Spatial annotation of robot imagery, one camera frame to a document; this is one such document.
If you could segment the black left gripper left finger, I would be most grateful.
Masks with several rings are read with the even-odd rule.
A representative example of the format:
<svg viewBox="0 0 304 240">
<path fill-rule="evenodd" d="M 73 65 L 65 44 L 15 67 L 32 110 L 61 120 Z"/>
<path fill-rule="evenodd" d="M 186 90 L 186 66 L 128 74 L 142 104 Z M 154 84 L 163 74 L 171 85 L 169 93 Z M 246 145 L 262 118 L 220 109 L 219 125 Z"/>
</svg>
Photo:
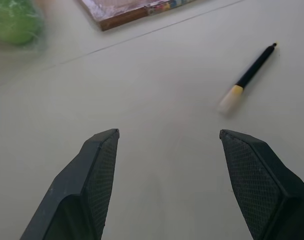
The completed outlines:
<svg viewBox="0 0 304 240">
<path fill-rule="evenodd" d="M 21 236 L 23 240 L 100 240 L 116 165 L 119 130 L 86 140 L 54 178 Z"/>
</svg>

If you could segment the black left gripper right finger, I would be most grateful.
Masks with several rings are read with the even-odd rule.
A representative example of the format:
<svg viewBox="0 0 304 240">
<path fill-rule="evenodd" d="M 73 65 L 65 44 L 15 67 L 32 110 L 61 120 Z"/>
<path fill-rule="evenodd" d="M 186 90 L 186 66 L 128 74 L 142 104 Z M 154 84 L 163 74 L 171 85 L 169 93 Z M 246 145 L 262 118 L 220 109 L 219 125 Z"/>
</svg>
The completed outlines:
<svg viewBox="0 0 304 240">
<path fill-rule="evenodd" d="M 269 145 L 222 129 L 233 193 L 255 240 L 304 240 L 304 182 Z"/>
</svg>

